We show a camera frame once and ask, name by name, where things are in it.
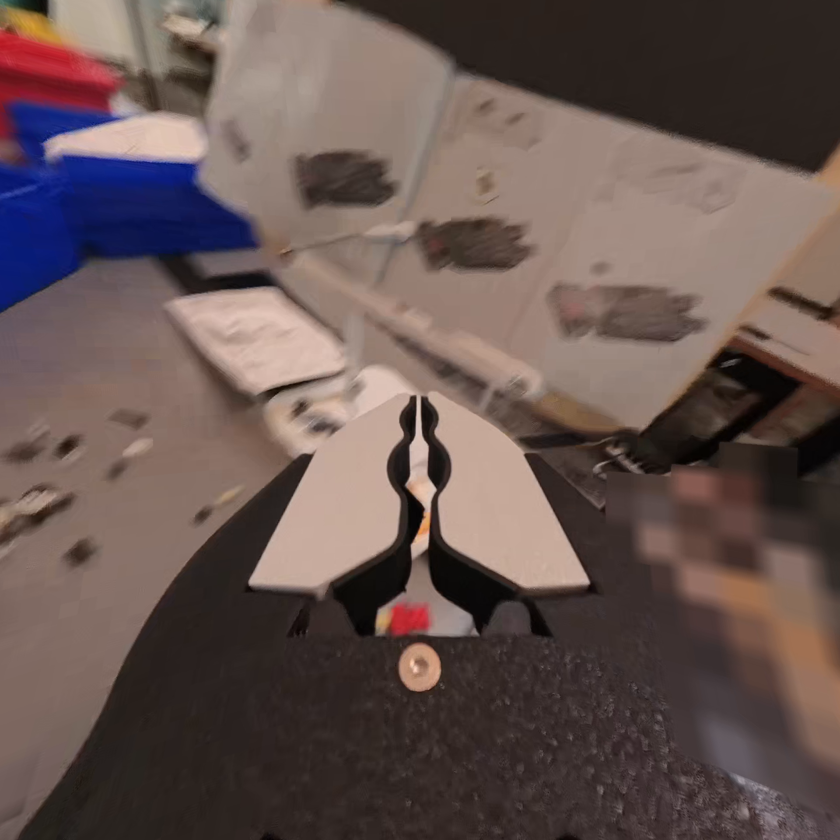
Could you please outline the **red toy minifigure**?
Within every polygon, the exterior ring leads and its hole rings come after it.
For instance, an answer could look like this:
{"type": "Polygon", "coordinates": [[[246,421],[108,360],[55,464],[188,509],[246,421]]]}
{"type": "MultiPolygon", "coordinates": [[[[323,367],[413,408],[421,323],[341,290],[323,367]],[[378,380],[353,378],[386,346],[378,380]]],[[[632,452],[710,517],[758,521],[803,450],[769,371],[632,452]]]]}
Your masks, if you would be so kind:
{"type": "Polygon", "coordinates": [[[397,602],[381,608],[374,621],[374,635],[404,637],[428,635],[433,613],[426,602],[397,602]]]}

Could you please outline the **white printed paper bag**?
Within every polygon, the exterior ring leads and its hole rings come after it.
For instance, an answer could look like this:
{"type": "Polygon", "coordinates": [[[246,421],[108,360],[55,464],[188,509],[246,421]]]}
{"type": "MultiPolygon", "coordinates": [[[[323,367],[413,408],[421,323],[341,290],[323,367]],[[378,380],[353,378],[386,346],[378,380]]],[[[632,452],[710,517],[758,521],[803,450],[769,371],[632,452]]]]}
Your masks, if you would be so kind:
{"type": "Polygon", "coordinates": [[[164,310],[244,396],[259,397],[345,369],[342,342],[275,287],[178,297],[164,310]]]}

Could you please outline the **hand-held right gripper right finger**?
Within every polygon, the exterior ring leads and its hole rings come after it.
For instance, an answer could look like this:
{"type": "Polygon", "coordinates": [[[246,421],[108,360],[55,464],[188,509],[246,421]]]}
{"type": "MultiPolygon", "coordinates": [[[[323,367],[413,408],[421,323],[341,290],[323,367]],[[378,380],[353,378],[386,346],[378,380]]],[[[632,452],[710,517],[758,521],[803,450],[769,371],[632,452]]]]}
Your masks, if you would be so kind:
{"type": "Polygon", "coordinates": [[[438,392],[420,398],[434,486],[427,564],[435,590],[477,634],[499,607],[527,633],[537,604],[577,596],[590,576],[524,451],[496,425],[438,392]]]}

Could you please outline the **open instruction booklet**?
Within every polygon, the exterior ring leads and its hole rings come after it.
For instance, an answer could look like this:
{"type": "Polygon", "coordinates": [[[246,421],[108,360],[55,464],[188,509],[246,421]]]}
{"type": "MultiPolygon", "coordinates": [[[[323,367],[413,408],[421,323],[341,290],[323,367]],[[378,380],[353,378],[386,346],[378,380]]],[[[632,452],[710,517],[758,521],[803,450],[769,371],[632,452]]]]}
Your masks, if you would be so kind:
{"type": "Polygon", "coordinates": [[[642,429],[838,209],[814,176],[457,69],[341,3],[232,2],[206,189],[340,328],[376,298],[642,429]]]}

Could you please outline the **grey desk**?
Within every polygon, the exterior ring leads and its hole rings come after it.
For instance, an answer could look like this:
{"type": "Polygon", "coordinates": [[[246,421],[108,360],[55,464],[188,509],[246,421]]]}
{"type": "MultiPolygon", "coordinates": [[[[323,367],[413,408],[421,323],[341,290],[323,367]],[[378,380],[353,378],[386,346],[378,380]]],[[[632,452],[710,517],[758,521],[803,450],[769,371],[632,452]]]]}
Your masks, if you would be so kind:
{"type": "Polygon", "coordinates": [[[2,452],[36,422],[48,449],[2,460],[2,498],[48,484],[77,495],[2,554],[2,838],[16,838],[84,743],[142,625],[184,564],[289,462],[260,411],[175,330],[170,278],[147,259],[91,262],[2,314],[2,452]],[[133,431],[119,408],[150,415],[133,431]],[[59,439],[82,434],[78,458],[59,439]],[[108,481],[137,438],[149,454],[108,481]],[[245,486],[199,526],[193,515],[245,486]],[[76,568],[64,553],[90,538],[76,568]]]}

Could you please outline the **red storage bin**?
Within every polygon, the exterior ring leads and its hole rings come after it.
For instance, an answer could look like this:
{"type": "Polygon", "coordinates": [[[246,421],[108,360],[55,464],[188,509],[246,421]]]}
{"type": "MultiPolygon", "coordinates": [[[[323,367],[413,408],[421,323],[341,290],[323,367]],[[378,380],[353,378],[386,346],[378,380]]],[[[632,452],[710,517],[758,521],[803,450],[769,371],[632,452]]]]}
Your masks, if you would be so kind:
{"type": "Polygon", "coordinates": [[[11,102],[51,103],[105,112],[123,79],[101,62],[73,49],[1,33],[1,137],[10,138],[11,102]]]}

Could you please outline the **clear bag of dark bricks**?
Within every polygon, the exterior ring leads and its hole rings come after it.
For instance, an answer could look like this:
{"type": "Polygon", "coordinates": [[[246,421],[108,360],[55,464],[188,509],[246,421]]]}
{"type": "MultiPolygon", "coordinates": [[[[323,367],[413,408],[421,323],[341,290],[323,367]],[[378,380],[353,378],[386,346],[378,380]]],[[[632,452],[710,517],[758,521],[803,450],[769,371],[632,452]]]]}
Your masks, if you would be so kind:
{"type": "Polygon", "coordinates": [[[290,405],[288,422],[300,434],[331,436],[348,421],[347,406],[337,396],[299,398],[290,405]]]}

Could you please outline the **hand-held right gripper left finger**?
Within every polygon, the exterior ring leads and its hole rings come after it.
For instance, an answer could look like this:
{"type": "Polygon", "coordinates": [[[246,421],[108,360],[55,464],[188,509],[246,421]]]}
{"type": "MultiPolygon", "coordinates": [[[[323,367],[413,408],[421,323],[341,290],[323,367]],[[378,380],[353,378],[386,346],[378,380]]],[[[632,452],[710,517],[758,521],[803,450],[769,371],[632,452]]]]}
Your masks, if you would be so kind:
{"type": "Polygon", "coordinates": [[[331,436],[248,579],[254,592],[341,604],[359,635],[405,591],[423,507],[407,489],[417,397],[396,395],[331,436]]]}

